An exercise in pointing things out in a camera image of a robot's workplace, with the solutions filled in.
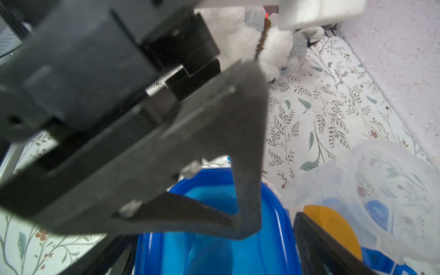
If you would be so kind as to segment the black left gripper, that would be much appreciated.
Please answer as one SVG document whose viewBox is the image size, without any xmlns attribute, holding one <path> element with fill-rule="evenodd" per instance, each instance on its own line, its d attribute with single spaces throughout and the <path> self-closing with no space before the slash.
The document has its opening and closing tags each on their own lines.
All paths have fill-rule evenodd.
<svg viewBox="0 0 440 275">
<path fill-rule="evenodd" d="M 1 65 L 1 138 L 60 123 L 83 132 L 163 74 L 194 75 L 219 49 L 196 1 L 2 1 L 21 46 Z"/>
</svg>

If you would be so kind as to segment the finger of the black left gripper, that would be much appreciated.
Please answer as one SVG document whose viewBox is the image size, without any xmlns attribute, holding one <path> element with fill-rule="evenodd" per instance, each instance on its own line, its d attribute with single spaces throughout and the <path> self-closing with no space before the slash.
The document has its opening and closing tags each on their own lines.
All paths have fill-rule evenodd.
<svg viewBox="0 0 440 275">
<path fill-rule="evenodd" d="M 60 235 L 261 229 L 268 86 L 239 62 L 179 103 L 163 89 L 90 140 L 59 144 L 1 185 L 1 207 Z M 190 163 L 228 155 L 238 213 L 169 193 Z"/>
</svg>

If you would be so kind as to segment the yellow cap bottle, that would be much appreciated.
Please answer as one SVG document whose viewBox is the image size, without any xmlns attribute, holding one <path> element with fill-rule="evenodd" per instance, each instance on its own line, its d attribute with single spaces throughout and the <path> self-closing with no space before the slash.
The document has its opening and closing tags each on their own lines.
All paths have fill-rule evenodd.
<svg viewBox="0 0 440 275">
<path fill-rule="evenodd" d="M 303 213 L 316 222 L 325 232 L 363 261 L 360 243 L 350 224 L 335 210 L 326 206 L 307 205 Z"/>
</svg>

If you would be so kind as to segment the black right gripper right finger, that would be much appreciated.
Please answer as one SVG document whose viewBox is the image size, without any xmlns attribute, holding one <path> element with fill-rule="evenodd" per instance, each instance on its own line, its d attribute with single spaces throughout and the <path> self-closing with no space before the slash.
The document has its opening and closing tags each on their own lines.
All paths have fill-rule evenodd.
<svg viewBox="0 0 440 275">
<path fill-rule="evenodd" d="M 306 214 L 298 212 L 293 232 L 304 275 L 374 275 Z"/>
</svg>

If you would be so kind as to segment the clear plastic container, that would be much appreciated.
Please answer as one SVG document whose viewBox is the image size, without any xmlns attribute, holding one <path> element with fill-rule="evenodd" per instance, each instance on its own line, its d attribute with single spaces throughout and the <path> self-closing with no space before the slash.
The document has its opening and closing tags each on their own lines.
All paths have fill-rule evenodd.
<svg viewBox="0 0 440 275">
<path fill-rule="evenodd" d="M 305 172 L 281 194 L 285 208 L 324 206 L 323 201 L 335 197 L 375 236 L 363 246 L 398 263 L 440 262 L 440 175 L 432 165 L 399 144 L 376 139 L 326 163 L 307 162 L 303 168 Z M 387 230 L 365 210 L 373 200 L 389 210 Z"/>
</svg>

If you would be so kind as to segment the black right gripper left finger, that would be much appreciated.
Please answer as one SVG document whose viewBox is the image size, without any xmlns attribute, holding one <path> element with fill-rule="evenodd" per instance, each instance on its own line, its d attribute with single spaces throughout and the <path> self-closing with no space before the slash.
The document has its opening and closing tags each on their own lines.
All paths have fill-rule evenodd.
<svg viewBox="0 0 440 275">
<path fill-rule="evenodd" d="M 62 275 L 131 275 L 137 235 L 109 236 L 61 272 Z"/>
</svg>

